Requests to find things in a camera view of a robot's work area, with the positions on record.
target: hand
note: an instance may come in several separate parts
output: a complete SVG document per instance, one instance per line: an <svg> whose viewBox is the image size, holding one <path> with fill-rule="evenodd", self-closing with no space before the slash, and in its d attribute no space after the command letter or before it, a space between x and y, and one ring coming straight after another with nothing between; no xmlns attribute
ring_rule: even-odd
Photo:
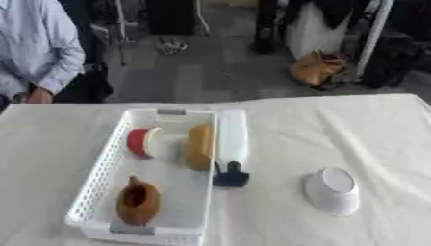
<svg viewBox="0 0 431 246"><path fill-rule="evenodd" d="M38 87L27 99L28 104L52 104L53 95L48 90Z"/></svg>

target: basket handle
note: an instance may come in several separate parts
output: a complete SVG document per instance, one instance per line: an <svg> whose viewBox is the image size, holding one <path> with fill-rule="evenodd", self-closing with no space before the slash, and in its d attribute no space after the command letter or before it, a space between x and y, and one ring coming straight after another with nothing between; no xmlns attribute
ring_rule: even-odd
<svg viewBox="0 0 431 246"><path fill-rule="evenodd" d="M113 234L137 234L137 235L155 235L155 227L129 226L121 221L114 221L110 224L110 232Z"/></svg>
<svg viewBox="0 0 431 246"><path fill-rule="evenodd" d="M157 109L158 115L174 115L174 116L184 116L187 114L185 109Z"/></svg>

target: person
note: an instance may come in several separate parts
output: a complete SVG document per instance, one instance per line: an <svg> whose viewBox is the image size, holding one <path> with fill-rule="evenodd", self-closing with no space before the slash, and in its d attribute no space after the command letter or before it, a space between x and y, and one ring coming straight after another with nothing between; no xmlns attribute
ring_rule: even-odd
<svg viewBox="0 0 431 246"><path fill-rule="evenodd" d="M0 0L0 94L49 104L79 73L84 51L57 0Z"/></svg>

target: white tablecloth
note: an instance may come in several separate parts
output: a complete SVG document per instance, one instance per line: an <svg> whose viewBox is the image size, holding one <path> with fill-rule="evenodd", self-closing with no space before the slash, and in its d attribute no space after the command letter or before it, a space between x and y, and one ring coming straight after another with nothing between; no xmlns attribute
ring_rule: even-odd
<svg viewBox="0 0 431 246"><path fill-rule="evenodd" d="M14 105L0 116L0 245L108 245L63 217L130 107ZM188 107L242 108L249 123L250 183L215 190L207 246L430 244L431 114L418 97ZM347 169L360 184L354 215L332 217L304 199L303 177L327 166Z"/></svg>

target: brown bag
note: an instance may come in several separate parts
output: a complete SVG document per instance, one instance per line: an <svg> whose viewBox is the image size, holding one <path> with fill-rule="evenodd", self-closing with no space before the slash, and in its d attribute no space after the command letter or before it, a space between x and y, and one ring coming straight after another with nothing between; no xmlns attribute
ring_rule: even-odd
<svg viewBox="0 0 431 246"><path fill-rule="evenodd" d="M294 78L308 86L319 86L329 76L344 68L345 61L335 55L324 55L320 50L302 57L289 67Z"/></svg>

